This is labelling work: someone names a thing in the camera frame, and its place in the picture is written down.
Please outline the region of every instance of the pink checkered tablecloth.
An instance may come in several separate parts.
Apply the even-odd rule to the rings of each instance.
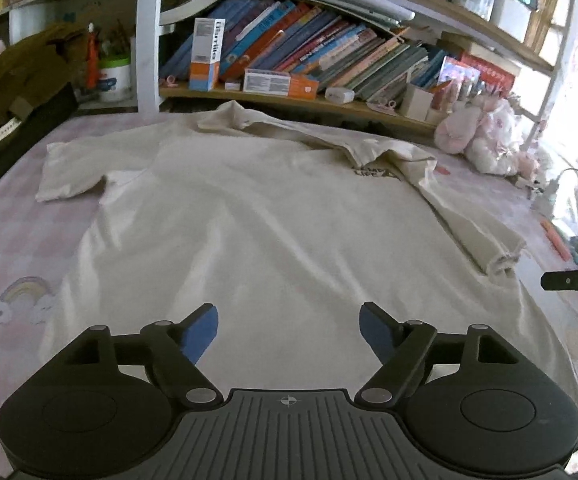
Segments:
[[[98,208],[95,192],[71,200],[35,201],[47,144],[146,124],[137,114],[71,119],[38,142],[0,180],[0,406],[40,367],[42,317]],[[0,446],[0,475],[9,473]]]

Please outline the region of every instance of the white and orange box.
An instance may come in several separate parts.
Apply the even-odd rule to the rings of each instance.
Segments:
[[[189,89],[208,92],[218,81],[223,53],[224,20],[196,18],[191,46]]]
[[[245,82],[242,91],[296,99],[315,99],[318,92],[318,82],[304,75],[248,68],[245,70]]]

